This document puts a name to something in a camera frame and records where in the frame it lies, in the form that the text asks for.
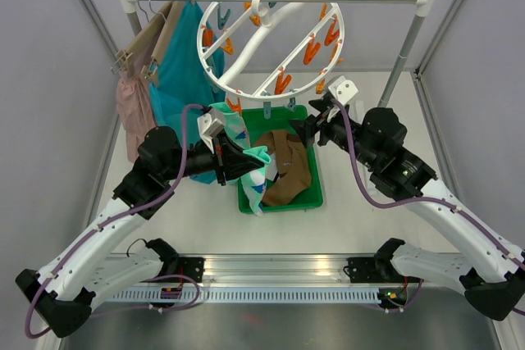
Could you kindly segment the mint patterned sock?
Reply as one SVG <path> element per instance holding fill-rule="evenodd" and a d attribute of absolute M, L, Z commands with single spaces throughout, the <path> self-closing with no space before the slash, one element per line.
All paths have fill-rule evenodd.
<path fill-rule="evenodd" d="M 245 196 L 249 200 L 249 208 L 256 216 L 261 216 L 263 213 L 262 203 L 263 197 L 266 192 L 266 183 L 268 180 L 274 180 L 277 175 L 276 165 L 276 154 L 270 153 L 267 147 L 267 161 L 270 161 L 270 165 L 267 167 L 266 180 L 263 182 L 252 182 L 246 178 L 240 179 L 240 184 L 244 191 Z"/>
<path fill-rule="evenodd" d="M 242 149 L 250 148 L 249 131 L 244 123 L 244 118 L 238 112 L 233 111 L 226 102 L 216 102 L 210 107 L 218 110 L 224 116 L 224 129 L 228 137 Z"/>

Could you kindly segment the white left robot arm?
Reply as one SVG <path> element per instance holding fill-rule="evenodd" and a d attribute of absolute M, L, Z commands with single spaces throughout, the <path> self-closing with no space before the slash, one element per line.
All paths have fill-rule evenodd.
<path fill-rule="evenodd" d="M 115 264 L 107 256 L 157 213 L 183 178 L 213 171 L 220 184 L 243 176 L 264 180 L 269 162 L 267 148 L 244 148 L 240 138 L 224 129 L 213 132 L 209 142 L 190 146 L 168 126 L 151 129 L 132 170 L 94 222 L 47 265 L 24 269 L 16 277 L 30 303 L 26 337 L 38 339 L 53 332 L 65 338 L 121 290 L 139 282 L 178 278 L 179 255 L 162 239 L 148 241 L 138 253 Z"/>

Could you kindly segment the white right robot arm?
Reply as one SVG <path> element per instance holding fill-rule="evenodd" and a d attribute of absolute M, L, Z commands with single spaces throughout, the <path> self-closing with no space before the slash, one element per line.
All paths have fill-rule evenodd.
<path fill-rule="evenodd" d="M 446 257 L 389 239 L 374 256 L 384 280 L 418 278 L 462 294 L 484 316 L 503 321 L 524 295 L 524 250 L 491 229 L 447 188 L 420 157 L 404 147 L 407 129 L 388 107 L 368 110 L 362 122 L 334 98 L 312 100 L 317 116 L 292 120 L 305 146 L 329 142 L 349 154 L 364 198 L 374 207 L 406 207 L 460 253 Z"/>

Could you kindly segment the white round clip hanger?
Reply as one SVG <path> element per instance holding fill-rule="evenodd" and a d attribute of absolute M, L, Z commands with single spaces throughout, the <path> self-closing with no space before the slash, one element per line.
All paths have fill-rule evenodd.
<path fill-rule="evenodd" d="M 242 2 L 242 4 L 243 4 L 243 7 L 241 11 L 236 11 L 233 14 L 228 13 L 228 11 L 221 4 L 219 10 L 212 12 L 210 17 L 208 18 L 208 28 L 210 29 L 210 32 L 214 36 L 219 36 L 221 34 L 222 28 L 227 27 L 233 21 L 239 18 L 241 14 L 243 13 L 243 11 L 246 10 L 249 6 L 248 3 L 246 2 Z M 268 49 L 269 44 L 276 40 L 276 36 L 278 34 L 284 34 L 284 33 L 292 34 L 291 42 L 280 44 L 276 46 L 276 49 L 274 51 L 270 52 L 269 65 L 271 69 L 261 82 L 250 85 L 246 88 L 243 88 L 240 86 L 239 81 L 238 81 L 238 78 L 241 75 L 240 74 L 234 80 L 231 81 L 230 83 L 231 87 L 234 89 L 241 89 L 245 91 L 246 93 L 252 93 L 256 88 L 258 88 L 260 84 L 263 83 L 264 80 L 270 75 L 270 73 L 279 66 L 282 60 L 308 34 L 310 29 L 314 27 L 317 22 L 319 22 L 323 14 L 323 5 L 321 3 L 320 5 L 321 5 L 320 12 L 315 13 L 313 11 L 312 3 L 304 4 L 294 15 L 286 17 L 264 39 L 264 41 L 258 47 L 257 51 L 254 53 L 253 57 L 249 60 L 248 64 L 246 65 L 244 70 L 241 72 L 241 74 L 245 72 L 254 61 L 261 58 L 263 53 Z M 211 64 L 213 68 L 213 72 L 216 76 L 221 76 L 226 69 L 230 68 L 233 65 L 233 63 L 235 62 L 237 57 L 240 55 L 246 43 L 249 41 L 251 36 L 257 30 L 258 24 L 259 22 L 257 18 L 252 17 L 248 19 L 241 25 L 241 27 L 239 27 L 231 35 L 231 38 L 226 42 L 225 47 L 223 49 L 217 50 L 213 54 L 212 58 L 209 59 L 209 63 Z M 286 81 L 286 83 L 282 86 L 276 86 L 276 84 L 271 83 L 269 86 L 270 90 L 276 89 L 279 92 L 284 92 L 285 90 L 296 89 L 314 80 L 316 77 L 318 77 L 321 74 L 322 69 L 326 66 L 326 64 L 332 58 L 333 50 L 334 50 L 333 46 L 326 46 L 323 43 L 326 37 L 327 30 L 328 30 L 327 27 L 323 27 L 322 30 L 317 34 L 316 40 L 317 40 L 318 45 L 314 49 L 315 51 L 314 55 L 310 59 L 307 59 L 305 57 L 305 53 L 300 52 L 299 55 L 295 59 L 293 59 L 292 62 L 286 68 L 287 75 L 290 75 L 291 77 L 290 80 Z M 338 65 L 342 60 L 341 54 L 336 62 L 336 65 Z M 318 94 L 324 93 L 328 87 L 329 73 L 330 72 L 326 73 L 325 79 L 322 80 L 320 84 L 318 84 L 317 86 L 313 87 L 310 90 L 314 90 Z M 294 99 L 280 98 L 276 101 L 288 100 L 290 104 L 294 104 L 295 99 L 297 97 L 295 97 Z M 262 103 L 264 109 L 268 110 L 271 104 L 276 101 L 269 102 L 268 104 Z"/>

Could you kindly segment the brown ribbed sock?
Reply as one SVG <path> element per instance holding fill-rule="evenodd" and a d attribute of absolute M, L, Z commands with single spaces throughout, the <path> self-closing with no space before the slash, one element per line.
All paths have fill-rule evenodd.
<path fill-rule="evenodd" d="M 262 203 L 269 207 L 288 205 L 312 184 L 308 154 L 297 134 L 271 130 L 263 134 L 255 147 L 266 146 L 274 154 L 278 178 L 267 188 Z"/>

